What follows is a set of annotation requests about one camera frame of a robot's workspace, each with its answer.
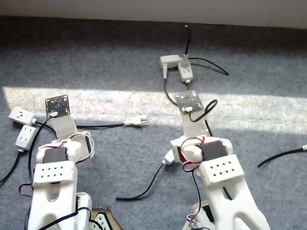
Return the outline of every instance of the power plug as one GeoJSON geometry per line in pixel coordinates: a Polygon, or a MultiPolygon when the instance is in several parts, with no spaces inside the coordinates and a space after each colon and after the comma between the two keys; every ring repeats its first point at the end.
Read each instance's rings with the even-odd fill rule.
{"type": "Polygon", "coordinates": [[[187,55],[184,55],[178,63],[178,71],[183,83],[190,83],[193,80],[193,72],[187,55]]]}
{"type": "Polygon", "coordinates": [[[36,133],[37,128],[24,125],[15,143],[15,145],[18,147],[18,151],[24,152],[25,150],[29,150],[36,133]]]}
{"type": "Polygon", "coordinates": [[[22,108],[15,107],[11,111],[9,118],[13,120],[16,123],[31,126],[36,122],[36,119],[34,118],[34,114],[26,111],[22,108]]]}

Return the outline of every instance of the white plastic part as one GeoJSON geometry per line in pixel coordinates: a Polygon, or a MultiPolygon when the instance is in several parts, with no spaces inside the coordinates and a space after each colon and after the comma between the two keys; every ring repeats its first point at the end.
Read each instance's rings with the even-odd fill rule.
{"type": "MultiPolygon", "coordinates": [[[[78,208],[87,207],[92,211],[92,199],[87,193],[77,193],[78,197],[78,208]]],[[[77,223],[78,223],[78,230],[88,230],[89,227],[89,213],[88,210],[82,209],[79,211],[78,215],[76,216],[77,223]]]]}
{"type": "MultiPolygon", "coordinates": [[[[96,216],[95,220],[101,225],[103,230],[111,230],[112,228],[111,228],[111,226],[109,226],[109,224],[108,224],[108,222],[106,220],[105,215],[99,213],[96,216]]],[[[91,224],[91,230],[99,230],[99,227],[96,224],[92,223],[91,224]]]]}
{"type": "MultiPolygon", "coordinates": [[[[191,113],[191,118],[195,119],[203,114],[203,110],[199,110],[191,113]]],[[[209,136],[209,132],[207,130],[205,120],[207,119],[207,115],[198,122],[191,122],[188,114],[182,115],[182,129],[183,134],[188,137],[196,137],[199,135],[207,135],[209,136]]]]}
{"type": "Polygon", "coordinates": [[[139,115],[130,120],[126,120],[124,122],[125,126],[143,126],[148,123],[148,118],[146,115],[139,115]]]}
{"type": "Polygon", "coordinates": [[[167,68],[177,67],[181,57],[179,55],[168,55],[160,57],[160,67],[163,69],[163,65],[167,65],[167,68]]]}
{"type": "MultiPolygon", "coordinates": [[[[204,140],[205,143],[220,140],[222,142],[222,144],[224,145],[228,155],[233,154],[232,144],[227,139],[217,138],[217,137],[209,137],[207,135],[201,135],[201,136],[196,136],[196,137],[200,140],[205,138],[205,140],[204,140]]],[[[181,136],[178,139],[171,140],[171,145],[172,145],[173,156],[174,156],[175,162],[180,162],[178,148],[182,145],[182,143],[186,139],[188,139],[188,137],[181,136]]],[[[189,140],[185,141],[182,148],[181,148],[181,151],[187,157],[188,161],[202,161],[201,149],[198,148],[197,146],[194,146],[194,145],[200,144],[200,141],[198,139],[193,138],[193,139],[189,139],[189,140]]]]}
{"type": "Polygon", "coordinates": [[[29,150],[36,133],[37,128],[24,125],[15,143],[15,145],[18,147],[18,151],[23,152],[25,150],[29,150]]]}
{"type": "Polygon", "coordinates": [[[193,72],[187,55],[184,55],[178,63],[178,71],[182,82],[193,80],[193,72]]]}
{"type": "Polygon", "coordinates": [[[214,185],[236,177],[243,177],[244,172],[235,154],[201,163],[199,170],[204,176],[206,186],[214,185]]]}
{"type": "Polygon", "coordinates": [[[36,122],[36,119],[34,118],[34,114],[26,111],[22,108],[15,107],[11,111],[9,118],[13,120],[14,122],[17,122],[22,125],[28,125],[31,126],[36,122]]]}
{"type": "Polygon", "coordinates": [[[237,219],[241,219],[251,230],[270,230],[265,216],[256,206],[235,155],[204,161],[198,173],[214,217],[215,230],[236,230],[237,219]],[[223,187],[231,192],[233,200],[224,196],[223,187]]]}
{"type": "MultiPolygon", "coordinates": [[[[75,164],[71,161],[37,164],[33,188],[28,230],[40,229],[75,211],[77,188],[75,164]]],[[[77,230],[76,217],[61,221],[58,227],[65,230],[77,230]]]]}
{"type": "Polygon", "coordinates": [[[49,149],[52,146],[59,147],[61,144],[62,144],[62,147],[67,148],[68,160],[75,163],[83,157],[83,152],[82,152],[83,149],[82,149],[82,144],[80,142],[73,141],[71,139],[64,140],[64,141],[66,141],[66,142],[64,142],[63,144],[62,144],[62,142],[57,142],[57,143],[46,144],[46,145],[40,146],[38,148],[38,152],[37,152],[37,155],[36,155],[36,163],[38,163],[38,164],[43,163],[45,151],[47,149],[49,149]]]}
{"type": "Polygon", "coordinates": [[[170,149],[167,154],[164,156],[164,159],[162,161],[163,164],[170,165],[175,161],[173,150],[170,149]]]}
{"type": "Polygon", "coordinates": [[[77,127],[71,115],[55,117],[49,121],[57,133],[58,139],[62,140],[71,134],[77,133],[77,127]]]}

